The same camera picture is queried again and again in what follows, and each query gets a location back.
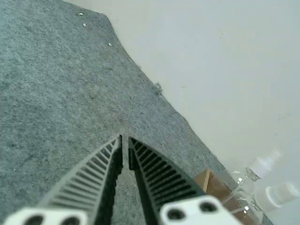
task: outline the clear plastic bottle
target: clear plastic bottle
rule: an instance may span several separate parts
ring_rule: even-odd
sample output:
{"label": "clear plastic bottle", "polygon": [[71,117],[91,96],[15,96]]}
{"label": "clear plastic bottle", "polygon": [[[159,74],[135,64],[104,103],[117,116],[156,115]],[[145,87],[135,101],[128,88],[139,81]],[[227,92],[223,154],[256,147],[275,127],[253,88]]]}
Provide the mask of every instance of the clear plastic bottle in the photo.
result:
{"label": "clear plastic bottle", "polygon": [[253,195],[237,191],[223,205],[243,224],[259,225],[263,214],[281,208],[299,197],[299,190],[290,182],[266,187]]}
{"label": "clear plastic bottle", "polygon": [[217,191],[222,191],[223,189],[227,189],[227,187],[233,190],[229,195],[224,195],[220,200],[225,203],[231,198],[231,195],[241,190],[248,194],[253,193],[255,182],[268,174],[280,157],[281,152],[273,149],[268,155],[255,158],[242,172],[234,171],[230,174],[231,176],[228,176],[227,171],[217,174],[216,178],[219,178],[225,185],[221,186],[217,180],[214,182],[216,178],[213,178],[212,185],[214,188]]}
{"label": "clear plastic bottle", "polygon": [[271,172],[280,157],[280,151],[273,149],[268,155],[255,158],[243,172],[234,171],[232,178],[238,184],[238,190],[242,189],[249,194],[253,193],[255,182]]}

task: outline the gray carpet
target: gray carpet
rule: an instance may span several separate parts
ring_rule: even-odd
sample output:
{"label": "gray carpet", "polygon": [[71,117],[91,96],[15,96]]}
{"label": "gray carpet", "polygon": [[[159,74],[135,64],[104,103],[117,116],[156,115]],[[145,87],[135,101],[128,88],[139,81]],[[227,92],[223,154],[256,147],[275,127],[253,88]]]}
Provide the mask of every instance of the gray carpet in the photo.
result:
{"label": "gray carpet", "polygon": [[[105,15],[60,0],[2,0],[0,16],[0,222],[35,205],[118,133],[191,176],[224,169],[127,55]],[[125,148],[112,224],[142,225]]]}

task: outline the brown box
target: brown box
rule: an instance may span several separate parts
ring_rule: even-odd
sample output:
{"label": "brown box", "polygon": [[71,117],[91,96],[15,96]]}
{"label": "brown box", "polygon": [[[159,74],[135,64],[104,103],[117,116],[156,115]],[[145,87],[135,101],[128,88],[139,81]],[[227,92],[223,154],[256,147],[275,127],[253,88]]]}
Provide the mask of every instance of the brown box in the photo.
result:
{"label": "brown box", "polygon": [[[194,177],[194,181],[201,187],[201,189],[208,195],[215,196],[220,201],[226,199],[231,189],[226,186],[212,171],[209,169],[204,170],[200,174]],[[234,199],[230,199],[226,202],[225,207],[232,211],[240,208],[239,203]],[[248,214],[244,214],[242,211],[235,213],[234,216],[244,225],[257,225]]]}

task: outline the bottle cap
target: bottle cap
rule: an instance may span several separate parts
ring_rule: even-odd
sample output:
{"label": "bottle cap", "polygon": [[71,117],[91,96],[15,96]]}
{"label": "bottle cap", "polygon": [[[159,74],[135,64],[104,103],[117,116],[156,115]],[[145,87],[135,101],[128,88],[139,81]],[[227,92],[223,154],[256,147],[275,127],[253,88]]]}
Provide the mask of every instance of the bottle cap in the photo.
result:
{"label": "bottle cap", "polygon": [[273,151],[264,157],[255,158],[248,167],[259,177],[263,178],[267,173],[269,173],[274,164],[281,157],[281,153],[277,149],[273,149]]}
{"label": "bottle cap", "polygon": [[290,182],[266,187],[254,194],[255,202],[263,212],[281,208],[284,203],[299,197],[299,190]]}

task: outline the screw hole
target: screw hole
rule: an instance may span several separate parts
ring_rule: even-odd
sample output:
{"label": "screw hole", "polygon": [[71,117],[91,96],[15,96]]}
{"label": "screw hole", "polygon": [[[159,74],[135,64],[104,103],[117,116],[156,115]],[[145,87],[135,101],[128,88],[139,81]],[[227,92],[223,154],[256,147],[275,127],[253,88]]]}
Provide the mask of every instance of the screw hole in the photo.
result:
{"label": "screw hole", "polygon": [[25,225],[41,225],[43,222],[43,217],[42,216],[33,216],[33,217],[30,217]]}
{"label": "screw hole", "polygon": [[79,219],[77,219],[76,217],[70,217],[65,219],[61,225],[79,225]]}
{"label": "screw hole", "polygon": [[178,209],[171,209],[168,211],[168,217],[171,220],[178,220],[185,217],[184,213]]}
{"label": "screw hole", "polygon": [[200,204],[200,209],[203,212],[214,212],[217,210],[216,206],[209,202],[204,202]]}

